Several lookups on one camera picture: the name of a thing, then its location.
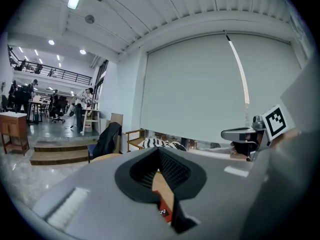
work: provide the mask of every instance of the desk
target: desk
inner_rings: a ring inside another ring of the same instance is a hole
[[[30,121],[30,114],[31,114],[32,105],[33,105],[33,120]],[[41,105],[42,105],[41,102],[29,101],[28,116],[27,116],[28,124],[29,123],[38,124],[39,122],[42,123],[42,108],[41,108]],[[40,120],[35,121],[35,113],[39,116],[39,111],[38,111],[39,106],[40,106]]]
[[[7,154],[7,148],[20,150],[23,154],[30,148],[27,135],[27,114],[15,112],[0,113],[0,132],[4,153]],[[10,140],[5,143],[4,135],[8,135]],[[20,139],[20,145],[13,144],[12,137]]]
[[[86,123],[88,122],[97,122],[98,123],[98,133],[101,134],[101,131],[100,131],[100,111],[99,110],[96,110],[96,109],[91,109],[91,108],[83,108],[83,110],[85,110],[85,115],[84,115],[84,120],[83,120],[83,128],[82,128],[82,136],[85,135],[85,129],[86,129]],[[88,112],[89,111],[92,111],[93,112],[96,112],[97,113],[97,117],[98,117],[98,120],[93,120],[93,119],[87,119],[87,116],[88,116]]]

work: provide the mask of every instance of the black jacket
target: black jacket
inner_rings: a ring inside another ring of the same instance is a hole
[[[92,152],[93,158],[111,154],[116,147],[117,138],[120,134],[121,125],[117,122],[110,123],[99,137],[98,143]]]

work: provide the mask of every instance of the wooden cabinet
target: wooden cabinet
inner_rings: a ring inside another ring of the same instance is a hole
[[[20,150],[23,154],[30,148],[27,135],[27,114],[4,112],[0,113],[0,133],[4,153],[7,154],[7,148]],[[10,140],[5,143],[4,135],[8,135]],[[20,145],[12,143],[12,137],[18,137]]]

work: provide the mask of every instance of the office chair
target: office chair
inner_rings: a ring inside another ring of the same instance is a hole
[[[52,119],[52,123],[57,123],[61,121],[63,124],[65,123],[66,120],[61,119],[65,114],[66,106],[68,105],[68,101],[66,100],[66,97],[60,96],[57,106],[54,108],[54,112],[57,114],[57,118]]]

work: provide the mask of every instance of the smoke detector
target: smoke detector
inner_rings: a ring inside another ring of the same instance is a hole
[[[95,17],[90,14],[90,15],[85,16],[84,20],[86,23],[92,24],[95,22]]]

